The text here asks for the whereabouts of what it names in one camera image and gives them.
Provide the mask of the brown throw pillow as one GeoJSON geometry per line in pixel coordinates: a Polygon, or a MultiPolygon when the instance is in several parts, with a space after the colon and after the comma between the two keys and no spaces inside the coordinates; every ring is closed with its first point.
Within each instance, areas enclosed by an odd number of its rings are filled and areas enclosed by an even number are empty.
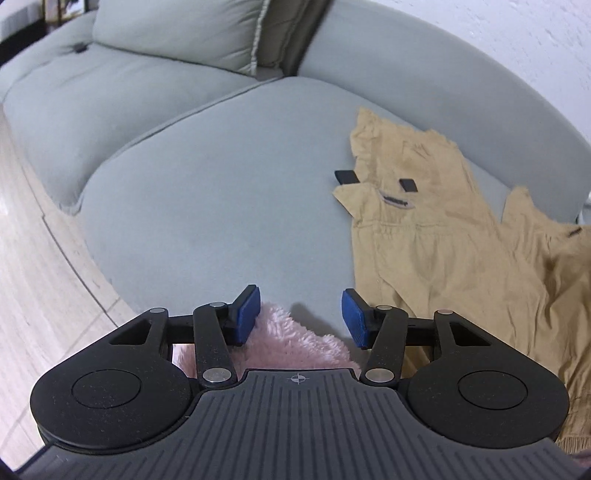
{"type": "Polygon", "coordinates": [[[301,60],[328,11],[329,0],[273,0],[263,19],[257,66],[297,74],[301,60]]]}

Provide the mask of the khaki tan trousers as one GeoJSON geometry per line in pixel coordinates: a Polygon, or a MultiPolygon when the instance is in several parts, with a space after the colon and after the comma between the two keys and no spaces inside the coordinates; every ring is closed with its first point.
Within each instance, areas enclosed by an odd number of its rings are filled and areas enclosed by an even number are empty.
{"type": "Polygon", "coordinates": [[[559,435],[590,446],[590,230],[558,223],[513,189],[495,214],[458,146],[361,109],[352,218],[356,289],[417,317],[451,309],[556,374],[570,409],[559,435]]]}

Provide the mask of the grey fabric sofa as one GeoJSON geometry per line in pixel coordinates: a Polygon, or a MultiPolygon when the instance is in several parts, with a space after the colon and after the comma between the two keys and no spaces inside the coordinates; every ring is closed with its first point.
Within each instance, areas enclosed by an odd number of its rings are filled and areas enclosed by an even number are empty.
{"type": "Polygon", "coordinates": [[[1,69],[12,137],[136,312],[189,314],[256,284],[318,333],[348,337],[360,108],[456,142],[495,212],[526,186],[571,221],[590,146],[529,85],[472,45],[369,1],[334,1],[294,76],[247,77],[92,39],[85,14],[1,69]]]}

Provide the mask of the light grey throw pillow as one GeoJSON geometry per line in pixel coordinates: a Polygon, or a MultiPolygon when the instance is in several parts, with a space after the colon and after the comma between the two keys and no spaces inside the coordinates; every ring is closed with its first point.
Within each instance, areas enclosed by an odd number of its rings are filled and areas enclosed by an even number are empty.
{"type": "Polygon", "coordinates": [[[93,40],[253,77],[269,5],[267,1],[101,1],[93,40]]]}

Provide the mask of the pink fluffy garment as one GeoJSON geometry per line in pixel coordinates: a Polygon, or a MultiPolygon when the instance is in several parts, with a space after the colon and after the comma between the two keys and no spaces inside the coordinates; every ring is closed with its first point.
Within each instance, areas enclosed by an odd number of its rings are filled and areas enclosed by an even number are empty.
{"type": "Polygon", "coordinates": [[[351,369],[361,374],[346,344],[334,335],[318,336],[273,303],[263,303],[245,345],[231,347],[236,376],[247,370],[351,369]]]}

